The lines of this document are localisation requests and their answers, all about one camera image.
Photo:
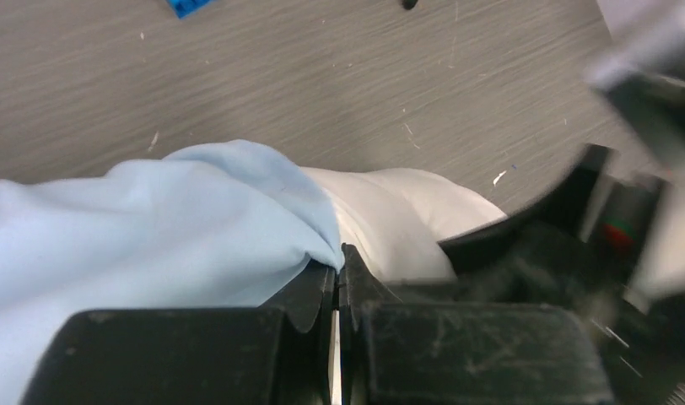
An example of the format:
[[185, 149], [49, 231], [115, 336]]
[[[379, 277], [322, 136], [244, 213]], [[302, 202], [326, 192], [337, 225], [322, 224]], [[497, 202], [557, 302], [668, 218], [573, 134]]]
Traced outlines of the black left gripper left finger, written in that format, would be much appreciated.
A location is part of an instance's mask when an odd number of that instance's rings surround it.
[[23, 403], [328, 404], [335, 282], [313, 262], [257, 307], [80, 312]]

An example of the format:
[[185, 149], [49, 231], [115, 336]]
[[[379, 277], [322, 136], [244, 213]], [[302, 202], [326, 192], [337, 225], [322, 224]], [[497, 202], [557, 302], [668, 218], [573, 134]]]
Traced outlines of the light blue green pillowcase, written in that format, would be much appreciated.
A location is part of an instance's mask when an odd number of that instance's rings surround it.
[[15, 404], [70, 315], [259, 305], [310, 261], [344, 258], [330, 199], [245, 140], [135, 159], [105, 175], [0, 180], [0, 404]]

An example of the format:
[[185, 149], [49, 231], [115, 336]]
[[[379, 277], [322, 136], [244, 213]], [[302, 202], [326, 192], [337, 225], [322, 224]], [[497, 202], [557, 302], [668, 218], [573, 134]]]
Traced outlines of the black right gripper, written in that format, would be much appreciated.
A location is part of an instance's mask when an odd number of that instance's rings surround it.
[[604, 173], [588, 146], [549, 192], [505, 219], [444, 240], [459, 301], [543, 303], [573, 311], [597, 347], [619, 404], [685, 404], [685, 274], [651, 291], [640, 262], [668, 185]]

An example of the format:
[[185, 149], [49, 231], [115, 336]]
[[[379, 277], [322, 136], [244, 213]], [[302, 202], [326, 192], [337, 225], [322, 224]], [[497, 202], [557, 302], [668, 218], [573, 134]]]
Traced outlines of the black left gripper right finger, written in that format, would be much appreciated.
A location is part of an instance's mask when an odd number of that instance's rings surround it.
[[345, 404], [613, 404], [580, 320], [550, 305], [403, 298], [343, 247]]

